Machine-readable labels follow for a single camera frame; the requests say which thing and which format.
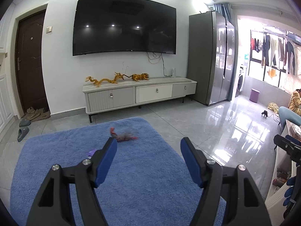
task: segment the gray refrigerator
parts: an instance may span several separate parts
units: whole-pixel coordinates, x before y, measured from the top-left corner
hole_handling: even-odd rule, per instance
[[[211,105],[231,99],[235,30],[218,12],[189,16],[187,78],[197,82],[192,98]]]

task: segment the black tv screen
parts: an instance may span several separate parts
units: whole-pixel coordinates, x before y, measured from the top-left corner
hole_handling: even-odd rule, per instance
[[[176,9],[151,0],[78,0],[73,55],[176,53]]]

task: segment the washing machine door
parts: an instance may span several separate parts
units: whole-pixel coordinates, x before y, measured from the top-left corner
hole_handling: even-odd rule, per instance
[[[238,84],[237,84],[237,90],[238,90],[238,91],[241,91],[242,85],[243,85],[243,75],[240,74],[240,75],[239,75],[239,78],[238,78]]]

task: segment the person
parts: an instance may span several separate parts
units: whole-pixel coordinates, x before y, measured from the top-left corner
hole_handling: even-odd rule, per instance
[[[290,103],[288,104],[288,108],[301,116],[301,109],[299,107],[301,104],[300,93],[301,89],[296,89],[295,91],[293,91],[292,96],[290,98]]]

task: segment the glossy floor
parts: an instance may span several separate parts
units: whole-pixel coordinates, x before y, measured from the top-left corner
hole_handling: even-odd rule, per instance
[[[222,165],[245,164],[263,198],[266,198],[275,164],[273,137],[281,133],[274,116],[261,116],[266,107],[244,96],[232,102],[204,106],[196,101],[175,99],[138,107],[104,112],[93,117],[77,115],[33,122],[25,140],[17,142],[20,120],[14,122],[0,142],[0,197],[9,208],[11,181],[26,139],[128,117],[145,118],[180,155],[180,140],[189,137],[197,149]]]

